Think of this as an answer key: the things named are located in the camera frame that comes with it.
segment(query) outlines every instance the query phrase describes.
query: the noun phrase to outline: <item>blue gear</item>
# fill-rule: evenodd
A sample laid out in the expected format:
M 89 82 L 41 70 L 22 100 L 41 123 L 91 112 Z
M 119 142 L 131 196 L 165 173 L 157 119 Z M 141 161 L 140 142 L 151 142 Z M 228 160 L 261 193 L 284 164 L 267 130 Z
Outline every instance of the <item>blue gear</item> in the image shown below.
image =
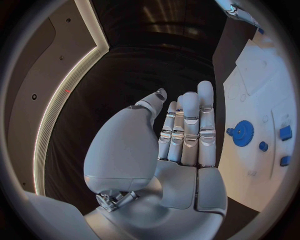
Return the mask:
M 251 122 L 247 120 L 240 121 L 235 128 L 228 128 L 229 136 L 232 136 L 233 142 L 239 147 L 247 146 L 254 136 L 254 127 Z

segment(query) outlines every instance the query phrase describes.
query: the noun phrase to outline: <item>gray wall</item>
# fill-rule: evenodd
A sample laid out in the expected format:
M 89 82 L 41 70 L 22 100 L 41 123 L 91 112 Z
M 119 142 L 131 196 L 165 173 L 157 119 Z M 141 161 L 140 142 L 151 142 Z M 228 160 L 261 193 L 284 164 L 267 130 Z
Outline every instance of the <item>gray wall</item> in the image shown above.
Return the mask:
M 26 191 L 35 191 L 34 147 L 48 102 L 73 66 L 95 46 L 70 0 L 41 25 L 15 67 L 5 109 L 6 133 L 11 163 Z

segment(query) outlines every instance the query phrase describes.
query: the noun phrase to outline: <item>led light strip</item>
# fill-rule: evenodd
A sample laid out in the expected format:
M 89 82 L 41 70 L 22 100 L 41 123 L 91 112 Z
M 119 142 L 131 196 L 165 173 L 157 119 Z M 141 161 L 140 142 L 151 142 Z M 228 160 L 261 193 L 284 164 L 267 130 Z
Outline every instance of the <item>led light strip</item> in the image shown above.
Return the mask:
M 38 128 L 33 154 L 33 179 L 37 195 L 46 195 L 45 160 L 56 120 L 71 92 L 102 56 L 103 53 L 101 54 L 96 47 L 87 53 L 65 76 L 47 105 Z

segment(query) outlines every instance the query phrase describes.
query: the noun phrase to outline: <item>robotic hand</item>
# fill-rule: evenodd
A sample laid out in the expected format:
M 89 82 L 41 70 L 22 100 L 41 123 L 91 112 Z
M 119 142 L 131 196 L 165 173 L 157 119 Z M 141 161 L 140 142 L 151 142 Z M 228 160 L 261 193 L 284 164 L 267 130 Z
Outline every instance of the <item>robotic hand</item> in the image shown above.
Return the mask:
M 198 93 L 187 92 L 169 105 L 158 140 L 158 159 L 185 166 L 214 167 L 216 131 L 214 90 L 209 81 L 198 84 Z
M 133 191 L 149 184 L 158 159 L 185 166 L 215 165 L 211 83 L 202 81 L 198 93 L 187 92 L 171 102 L 158 141 L 153 124 L 166 99 L 163 88 L 146 96 L 115 114 L 93 139 L 84 161 L 84 179 L 107 211 L 137 198 Z

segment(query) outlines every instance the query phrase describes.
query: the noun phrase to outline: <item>light strip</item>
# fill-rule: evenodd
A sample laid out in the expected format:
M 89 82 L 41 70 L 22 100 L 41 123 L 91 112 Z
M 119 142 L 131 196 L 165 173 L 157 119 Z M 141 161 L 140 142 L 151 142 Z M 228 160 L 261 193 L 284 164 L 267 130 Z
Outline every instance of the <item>light strip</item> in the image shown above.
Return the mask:
M 37 146 L 38 146 L 38 143 L 39 143 L 39 139 L 40 139 L 40 133 L 41 133 L 41 128 L 42 128 L 42 125 L 44 124 L 44 121 L 45 121 L 45 117 L 49 111 L 49 106 L 51 105 L 51 103 L 53 103 L 53 101 L 55 101 L 55 96 L 56 94 L 58 93 L 58 91 L 61 89 L 61 86 L 62 84 L 65 82 L 65 80 L 74 72 L 74 70 L 80 66 L 80 64 L 82 64 L 87 57 L 89 57 L 93 52 L 97 51 L 97 47 L 93 48 L 91 51 L 89 51 L 70 71 L 69 73 L 64 77 L 64 79 L 61 81 L 61 83 L 59 84 L 58 88 L 55 90 L 54 94 L 52 95 L 46 109 L 45 109 L 45 112 L 42 116 L 42 119 L 41 119 L 41 122 L 39 124 L 39 128 L 38 128 L 38 132 L 37 132 L 37 136 L 36 136 L 36 139 L 35 139 L 35 145 L 34 145 L 34 153 L 33 153 L 33 179 L 34 179 L 34 190 L 35 190 L 35 193 L 37 195 L 44 195 L 44 193 L 41 192 L 41 190 L 39 189 L 37 183 L 38 183 L 38 179 L 37 179 L 37 176 L 36 176 L 36 161 L 37 161 Z

